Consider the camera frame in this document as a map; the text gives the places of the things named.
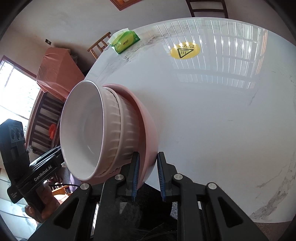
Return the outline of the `left hand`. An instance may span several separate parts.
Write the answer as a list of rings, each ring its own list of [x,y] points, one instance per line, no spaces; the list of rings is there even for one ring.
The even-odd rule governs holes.
[[[43,223],[46,221],[54,211],[60,206],[58,200],[53,196],[52,190],[48,185],[41,185],[36,190],[38,196],[43,201],[45,208],[41,214],[36,214],[36,211],[30,205],[25,206],[25,213],[33,218],[36,222]]]

